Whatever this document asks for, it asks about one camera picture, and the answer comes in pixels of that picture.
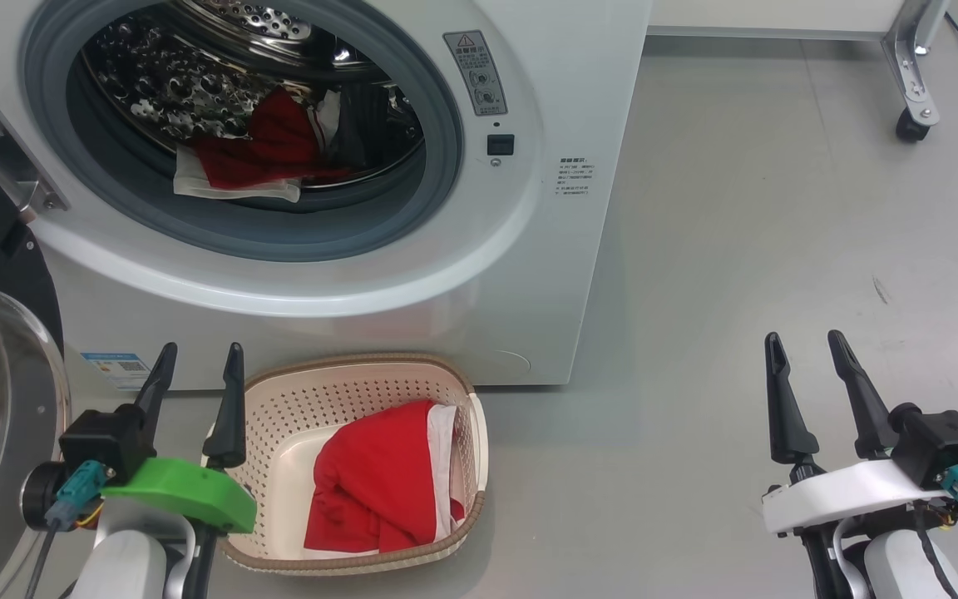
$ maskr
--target laundry basket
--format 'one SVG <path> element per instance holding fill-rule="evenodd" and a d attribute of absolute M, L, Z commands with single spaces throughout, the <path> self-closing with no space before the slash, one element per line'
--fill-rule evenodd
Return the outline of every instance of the laundry basket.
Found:
<path fill-rule="evenodd" d="M 345 424 L 419 399 L 457 406 L 453 452 L 459 458 L 465 519 L 440 542 L 367 557 L 305 560 L 313 463 Z M 229 535 L 221 549 L 236 564 L 292 576 L 383 572 L 441 560 L 475 526 L 486 489 L 486 419 L 472 386 L 450 364 L 416 354 L 332 358 L 256 376 L 246 384 L 246 463 L 228 470 L 258 502 L 251 534 Z"/>

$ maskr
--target red cloth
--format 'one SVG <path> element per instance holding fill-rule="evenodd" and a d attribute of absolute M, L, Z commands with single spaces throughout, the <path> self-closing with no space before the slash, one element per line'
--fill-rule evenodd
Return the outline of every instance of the red cloth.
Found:
<path fill-rule="evenodd" d="M 348 168 L 329 168 L 302 106 L 277 87 L 250 115 L 250 140 L 198 136 L 189 141 L 210 186 L 233 190 L 277 179 L 329 178 Z"/>
<path fill-rule="evenodd" d="M 427 399 L 383 410 L 328 439 L 313 470 L 305 548 L 385 553 L 434 542 L 427 438 L 433 405 Z"/>

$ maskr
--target washing machine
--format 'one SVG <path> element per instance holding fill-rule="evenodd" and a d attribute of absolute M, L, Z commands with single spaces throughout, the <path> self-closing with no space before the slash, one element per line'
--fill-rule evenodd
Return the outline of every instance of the washing machine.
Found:
<path fill-rule="evenodd" d="M 651 1 L 260 1 L 0 0 L 0 193 L 65 344 L 121 389 L 170 341 L 175 389 L 235 341 L 250 373 L 421 350 L 566 383 Z M 176 152 L 278 87 L 341 98 L 333 173 L 176 194 Z"/>

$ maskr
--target caster wheel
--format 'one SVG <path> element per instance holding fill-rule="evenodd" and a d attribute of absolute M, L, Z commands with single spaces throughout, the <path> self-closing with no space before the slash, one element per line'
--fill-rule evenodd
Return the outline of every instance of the caster wheel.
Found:
<path fill-rule="evenodd" d="M 908 109 L 904 109 L 901 119 L 896 122 L 896 136 L 901 141 L 923 141 L 929 131 L 931 129 L 927 125 L 917 124 L 916 119 L 911 118 Z"/>

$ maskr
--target basket rim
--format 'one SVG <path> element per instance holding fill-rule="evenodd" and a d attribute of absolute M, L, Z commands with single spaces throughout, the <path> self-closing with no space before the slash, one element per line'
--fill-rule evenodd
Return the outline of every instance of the basket rim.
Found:
<path fill-rule="evenodd" d="M 464 389 L 467 391 L 469 397 L 472 398 L 472 401 L 476 401 L 477 399 L 475 388 L 472 387 L 472 384 L 468 382 L 468 379 L 465 378 L 464 374 L 461 373 L 456 365 L 450 364 L 448 361 L 438 356 L 418 353 L 358 354 L 311 360 L 307 361 L 307 363 L 290 365 L 289 367 L 278 368 L 270 370 L 269 372 L 263 372 L 262 374 L 252 376 L 252 378 L 246 380 L 246 392 L 249 392 L 251 388 L 256 386 L 256 384 L 261 384 L 265 382 L 265 380 L 274 379 L 277 378 L 277 376 L 282 376 L 285 374 L 296 374 L 308 370 L 338 367 L 339 365 L 392 363 L 436 365 L 436 367 L 442 368 L 442 370 L 445 370 L 455 376 L 455 378 L 459 380 Z M 456 545 L 456 543 L 462 542 L 464 537 L 467 537 L 467 534 L 472 530 L 472 527 L 475 526 L 476 520 L 479 519 L 479 514 L 482 512 L 483 503 L 485 501 L 486 490 L 478 490 L 478 492 L 476 492 L 474 501 L 472 501 L 472 509 L 468 512 L 467 518 L 464 519 L 464 523 L 461 524 L 460 527 L 457 527 L 456 531 L 453 531 L 452 534 L 442 539 L 440 542 L 428 543 L 428 545 L 421 545 L 419 547 L 391 551 L 388 553 L 365 555 L 365 557 L 336 557 L 333 560 L 269 560 L 265 557 L 252 557 L 252 555 L 243 553 L 240 549 L 237 549 L 236 546 L 232 545 L 232 543 L 229 541 L 229 537 L 220 539 L 218 545 L 220 545 L 220 550 L 224 551 L 224 554 L 227 555 L 232 562 L 236 562 L 236 564 L 239 564 L 244 568 L 251 568 L 255 570 L 303 572 L 304 570 L 364 569 L 370 566 L 389 564 L 390 562 L 405 562 L 409 560 L 415 560 L 415 558 L 419 557 L 426 557 L 427 555 L 445 551 L 453 545 Z"/>

